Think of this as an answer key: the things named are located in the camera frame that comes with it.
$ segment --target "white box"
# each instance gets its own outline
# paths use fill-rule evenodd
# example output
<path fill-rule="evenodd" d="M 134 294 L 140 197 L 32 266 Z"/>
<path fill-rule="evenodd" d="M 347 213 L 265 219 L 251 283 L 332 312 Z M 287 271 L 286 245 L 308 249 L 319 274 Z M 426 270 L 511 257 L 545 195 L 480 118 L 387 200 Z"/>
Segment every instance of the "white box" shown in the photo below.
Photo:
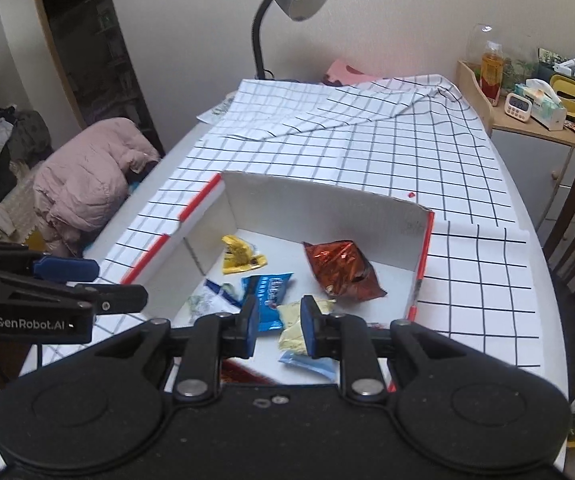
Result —
<path fill-rule="evenodd" d="M 263 174 L 217 175 L 181 213 L 171 235 L 161 235 L 122 283 L 141 283 L 150 299 L 145 314 L 185 326 L 181 307 L 205 277 L 232 283 L 253 274 L 293 273 L 283 303 L 305 294 L 325 297 L 309 266 L 302 242 L 353 240 L 373 264 L 387 296 L 357 303 L 339 299 L 336 309 L 389 326 L 413 319 L 425 269 L 434 213 L 415 203 L 344 187 Z M 268 264 L 250 272 L 224 275 L 223 235 L 254 244 Z M 323 382 L 314 374 L 278 362 L 279 330 L 259 334 L 254 357 L 240 360 L 280 383 Z"/>

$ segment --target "doorway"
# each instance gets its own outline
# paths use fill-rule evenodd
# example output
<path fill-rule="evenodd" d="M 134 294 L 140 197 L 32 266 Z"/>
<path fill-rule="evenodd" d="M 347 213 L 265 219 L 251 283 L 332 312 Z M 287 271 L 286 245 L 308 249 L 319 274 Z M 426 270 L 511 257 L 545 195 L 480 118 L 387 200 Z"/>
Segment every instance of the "doorway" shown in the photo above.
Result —
<path fill-rule="evenodd" d="M 66 82 L 86 126 L 126 117 L 163 156 L 112 0 L 42 0 Z"/>

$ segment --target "dark red wrapper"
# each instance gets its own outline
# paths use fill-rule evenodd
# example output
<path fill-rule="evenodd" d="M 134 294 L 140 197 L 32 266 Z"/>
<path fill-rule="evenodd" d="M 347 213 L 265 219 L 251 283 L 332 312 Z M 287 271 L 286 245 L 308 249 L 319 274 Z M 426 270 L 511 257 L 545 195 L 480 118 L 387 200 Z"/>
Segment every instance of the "dark red wrapper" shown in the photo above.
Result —
<path fill-rule="evenodd" d="M 330 297 L 367 301 L 387 295 L 374 267 L 351 240 L 303 245 L 316 280 Z"/>

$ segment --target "checkered tablecloth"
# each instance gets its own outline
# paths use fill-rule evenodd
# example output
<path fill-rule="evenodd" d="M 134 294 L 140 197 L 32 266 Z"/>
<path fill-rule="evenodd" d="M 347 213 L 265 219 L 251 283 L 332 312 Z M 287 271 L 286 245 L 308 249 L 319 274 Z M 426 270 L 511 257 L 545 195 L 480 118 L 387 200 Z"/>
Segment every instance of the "checkered tablecloth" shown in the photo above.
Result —
<path fill-rule="evenodd" d="M 438 75 L 329 88 L 244 80 L 101 262 L 118 283 L 223 170 L 300 178 L 411 200 L 437 213 L 418 322 L 513 365 L 543 363 L 528 234 L 517 227 L 483 125 Z M 139 316 L 99 317 L 94 342 Z M 46 347 L 45 362 L 78 346 Z"/>

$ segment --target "pink jacket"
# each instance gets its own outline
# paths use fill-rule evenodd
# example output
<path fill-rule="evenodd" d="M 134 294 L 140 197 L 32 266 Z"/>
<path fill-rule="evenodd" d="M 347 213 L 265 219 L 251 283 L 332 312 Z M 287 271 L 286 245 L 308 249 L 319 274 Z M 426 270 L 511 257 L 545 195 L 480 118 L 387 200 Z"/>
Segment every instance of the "pink jacket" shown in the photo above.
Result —
<path fill-rule="evenodd" d="M 82 232 L 102 229 L 127 197 L 128 170 L 160 156 L 129 119 L 99 121 L 54 152 L 34 179 L 38 228 L 52 254 L 77 254 Z"/>

